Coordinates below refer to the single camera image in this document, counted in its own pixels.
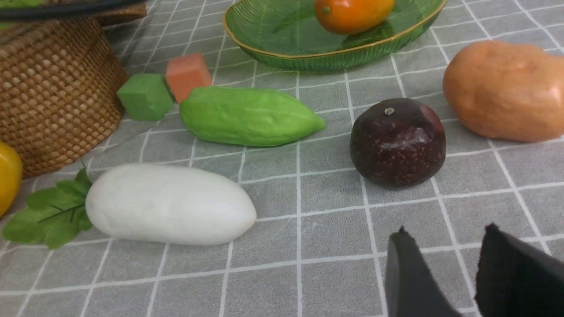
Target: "yellow pepper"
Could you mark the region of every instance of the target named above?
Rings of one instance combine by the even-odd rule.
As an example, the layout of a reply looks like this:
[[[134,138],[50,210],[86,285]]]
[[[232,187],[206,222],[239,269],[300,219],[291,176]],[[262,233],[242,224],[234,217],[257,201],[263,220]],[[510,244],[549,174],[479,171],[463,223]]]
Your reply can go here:
[[[23,167],[17,152],[0,142],[0,217],[8,211],[20,191]]]

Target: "gray tablecloth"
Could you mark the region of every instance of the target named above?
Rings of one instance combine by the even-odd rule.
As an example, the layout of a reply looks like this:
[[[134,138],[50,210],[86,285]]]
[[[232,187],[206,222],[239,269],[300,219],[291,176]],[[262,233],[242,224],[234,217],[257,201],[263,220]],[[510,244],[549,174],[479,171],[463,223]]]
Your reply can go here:
[[[246,149],[196,140],[172,112],[159,124],[125,119],[85,162],[92,178],[137,161],[225,175],[253,199],[257,224],[234,243],[209,248],[112,240],[96,229],[54,252],[0,240],[0,316],[386,316],[387,238],[401,225],[465,316],[478,315],[472,297],[485,225],[493,221],[564,258],[564,139],[482,139],[460,125],[441,92],[447,63],[473,41],[528,42],[562,55],[561,0],[449,0],[433,27],[400,52],[322,75],[251,60],[222,27],[231,4],[150,2],[149,17],[107,35],[129,74],[163,73],[168,59],[202,52],[214,84],[285,91],[327,128],[287,146]],[[448,155],[432,180],[389,192],[359,177],[348,142],[353,117],[400,96],[436,110]],[[26,181],[14,209],[79,167]]]

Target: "white radish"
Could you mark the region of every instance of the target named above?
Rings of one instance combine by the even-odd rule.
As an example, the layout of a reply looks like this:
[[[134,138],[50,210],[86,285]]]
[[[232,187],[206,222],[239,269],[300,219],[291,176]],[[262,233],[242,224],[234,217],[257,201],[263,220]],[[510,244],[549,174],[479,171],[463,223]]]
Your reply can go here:
[[[149,163],[102,174],[88,191],[86,213],[110,237],[181,245],[228,243],[257,220],[251,199],[232,180]]]

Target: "orange tomato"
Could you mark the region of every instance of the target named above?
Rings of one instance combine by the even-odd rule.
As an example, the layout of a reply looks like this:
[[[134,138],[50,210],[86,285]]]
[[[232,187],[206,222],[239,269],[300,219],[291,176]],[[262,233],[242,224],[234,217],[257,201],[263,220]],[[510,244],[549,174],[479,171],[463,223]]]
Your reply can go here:
[[[386,20],[394,0],[314,0],[315,15],[324,29],[337,34],[358,34]]]

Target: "orange fruit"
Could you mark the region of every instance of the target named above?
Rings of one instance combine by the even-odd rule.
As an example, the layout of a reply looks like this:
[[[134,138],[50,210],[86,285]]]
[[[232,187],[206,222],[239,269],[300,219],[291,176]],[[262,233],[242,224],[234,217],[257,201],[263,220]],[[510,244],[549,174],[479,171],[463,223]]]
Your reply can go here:
[[[16,151],[0,142],[0,218],[8,211],[23,177],[23,163]]]
[[[315,15],[324,29],[337,34],[358,34],[381,24],[394,0],[314,0]]]

